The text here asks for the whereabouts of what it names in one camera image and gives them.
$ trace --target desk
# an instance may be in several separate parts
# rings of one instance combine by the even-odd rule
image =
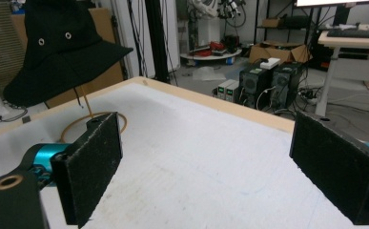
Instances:
[[[369,81],[369,60],[338,59],[340,48],[369,49],[369,38],[328,37],[327,31],[324,31],[318,43],[335,48],[324,80],[323,91],[316,106],[316,114],[325,116],[327,94],[333,77]]]
[[[128,127],[124,157],[84,228],[357,228],[289,158],[290,120],[143,77],[88,98]],[[69,102],[1,130],[0,175],[84,113]],[[55,188],[41,194],[51,228],[75,228]]]

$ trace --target black bucket hat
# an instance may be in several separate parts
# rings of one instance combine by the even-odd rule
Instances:
[[[33,106],[90,82],[133,50],[104,41],[75,0],[27,0],[25,11],[24,65],[3,91],[11,104]]]

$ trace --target power strip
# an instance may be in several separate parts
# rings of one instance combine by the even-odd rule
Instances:
[[[260,64],[261,69],[271,70],[273,67],[279,64],[280,59],[278,58],[269,58],[268,62],[262,62]]]

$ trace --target hat grommet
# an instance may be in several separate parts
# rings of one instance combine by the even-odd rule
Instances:
[[[38,39],[38,44],[39,44],[40,46],[45,45],[45,40],[44,40],[43,38],[39,38],[39,39]]]
[[[66,39],[70,40],[72,38],[72,35],[71,35],[70,32],[66,32],[65,37],[66,37]]]

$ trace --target hat brim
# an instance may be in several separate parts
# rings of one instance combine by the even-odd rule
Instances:
[[[3,95],[17,106],[36,105],[94,80],[132,50],[100,41],[83,49],[52,54],[35,69],[23,67]]]

